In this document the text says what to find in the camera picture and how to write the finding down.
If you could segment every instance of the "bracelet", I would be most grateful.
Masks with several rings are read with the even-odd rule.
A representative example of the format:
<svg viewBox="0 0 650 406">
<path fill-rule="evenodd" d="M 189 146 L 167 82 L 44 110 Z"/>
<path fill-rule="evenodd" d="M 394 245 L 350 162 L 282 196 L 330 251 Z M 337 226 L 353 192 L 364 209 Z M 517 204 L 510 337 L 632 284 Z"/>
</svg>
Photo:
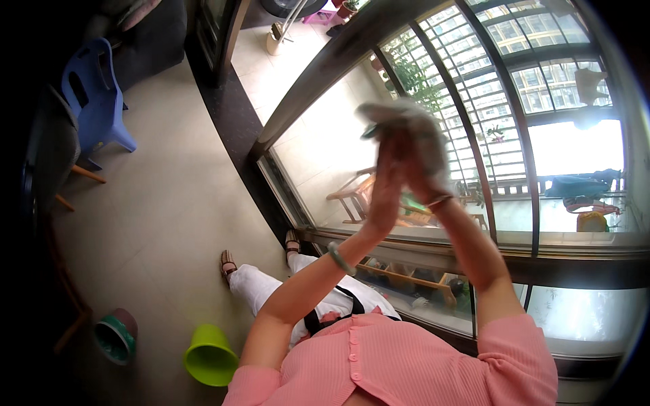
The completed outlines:
<svg viewBox="0 0 650 406">
<path fill-rule="evenodd" d="M 330 253 L 331 258 L 336 262 L 336 265 L 338 265 L 340 269 L 345 271 L 345 273 L 349 276 L 355 276 L 357 274 L 356 268 L 352 269 L 350 265 L 343 260 L 343 257 L 339 254 L 339 250 L 337 249 L 338 247 L 339 246 L 334 241 L 327 245 L 327 250 Z"/>
<path fill-rule="evenodd" d="M 435 210 L 438 209 L 438 206 L 440 206 L 440 204 L 446 202 L 449 199 L 452 199 L 453 197 L 454 196 L 450 194 L 443 194 L 441 196 L 438 196 L 433 202 L 425 205 L 424 207 L 431 210 L 431 213 L 434 213 Z"/>
</svg>

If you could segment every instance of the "pink cardigan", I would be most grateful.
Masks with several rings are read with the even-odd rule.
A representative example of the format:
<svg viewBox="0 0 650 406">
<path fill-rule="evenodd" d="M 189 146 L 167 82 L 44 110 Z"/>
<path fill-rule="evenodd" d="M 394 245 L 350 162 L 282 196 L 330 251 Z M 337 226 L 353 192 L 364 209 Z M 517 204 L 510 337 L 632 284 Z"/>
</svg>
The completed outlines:
<svg viewBox="0 0 650 406">
<path fill-rule="evenodd" d="M 341 405 L 359 386 L 388 405 L 554 405 L 558 374 L 522 314 L 478 335 L 478 358 L 415 324 L 353 315 L 296 345 L 281 371 L 242 366 L 224 405 Z"/>
</svg>

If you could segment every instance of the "wooden chair leg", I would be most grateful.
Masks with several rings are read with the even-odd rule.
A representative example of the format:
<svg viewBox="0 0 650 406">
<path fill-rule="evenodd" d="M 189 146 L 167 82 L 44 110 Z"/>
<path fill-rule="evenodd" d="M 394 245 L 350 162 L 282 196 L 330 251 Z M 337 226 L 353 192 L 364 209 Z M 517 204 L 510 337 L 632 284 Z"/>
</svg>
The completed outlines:
<svg viewBox="0 0 650 406">
<path fill-rule="evenodd" d="M 68 203 L 67 200 L 65 200 L 63 197 L 61 197 L 60 194 L 57 194 L 54 198 L 55 198 L 59 203 L 61 203 L 62 205 L 64 205 L 64 206 L 65 206 L 68 210 L 70 210 L 71 212 L 75 211 L 75 208 L 72 207 L 72 205 L 71 205 L 70 203 Z"/>
<path fill-rule="evenodd" d="M 89 177 L 99 183 L 106 183 L 106 179 L 102 178 L 99 175 L 95 175 L 91 171 L 86 171 L 84 168 L 77 165 L 72 167 L 72 172 L 78 173 L 79 175 L 84 175 L 85 177 Z"/>
</svg>

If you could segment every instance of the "foot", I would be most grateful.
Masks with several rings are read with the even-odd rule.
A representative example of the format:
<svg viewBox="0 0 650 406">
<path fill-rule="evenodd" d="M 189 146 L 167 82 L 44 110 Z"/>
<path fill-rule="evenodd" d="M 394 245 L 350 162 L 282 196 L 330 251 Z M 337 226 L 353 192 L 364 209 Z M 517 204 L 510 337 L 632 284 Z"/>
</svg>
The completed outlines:
<svg viewBox="0 0 650 406">
<path fill-rule="evenodd" d="M 289 263 L 289 258 L 291 258 L 292 255 L 296 255 L 300 252 L 300 243 L 298 242 L 295 231 L 287 231 L 285 246 L 285 251 L 287 252 L 287 263 Z"/>
<path fill-rule="evenodd" d="M 237 270 L 237 265 L 233 260 L 233 256 L 230 251 L 225 250 L 221 253 L 221 276 L 224 277 L 226 283 L 228 284 L 228 279 L 230 274 Z"/>
</svg>

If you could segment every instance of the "hand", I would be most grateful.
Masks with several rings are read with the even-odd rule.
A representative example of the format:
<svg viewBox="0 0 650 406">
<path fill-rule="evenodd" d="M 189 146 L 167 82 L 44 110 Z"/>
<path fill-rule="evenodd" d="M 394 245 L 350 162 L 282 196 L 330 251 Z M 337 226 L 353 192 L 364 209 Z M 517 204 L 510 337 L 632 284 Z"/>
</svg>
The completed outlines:
<svg viewBox="0 0 650 406">
<path fill-rule="evenodd" d="M 426 175 L 424 164 L 411 136 L 408 134 L 395 134 L 392 138 L 396 139 L 395 149 L 400 161 L 400 171 L 404 182 L 420 203 L 427 205 L 434 202 L 439 196 L 451 194 L 443 186 L 435 184 L 435 181 Z"/>
<path fill-rule="evenodd" d="M 402 176 L 399 168 L 396 137 L 382 140 L 379 145 L 377 172 L 372 188 L 368 219 L 362 230 L 383 240 L 397 221 L 402 193 Z"/>
</svg>

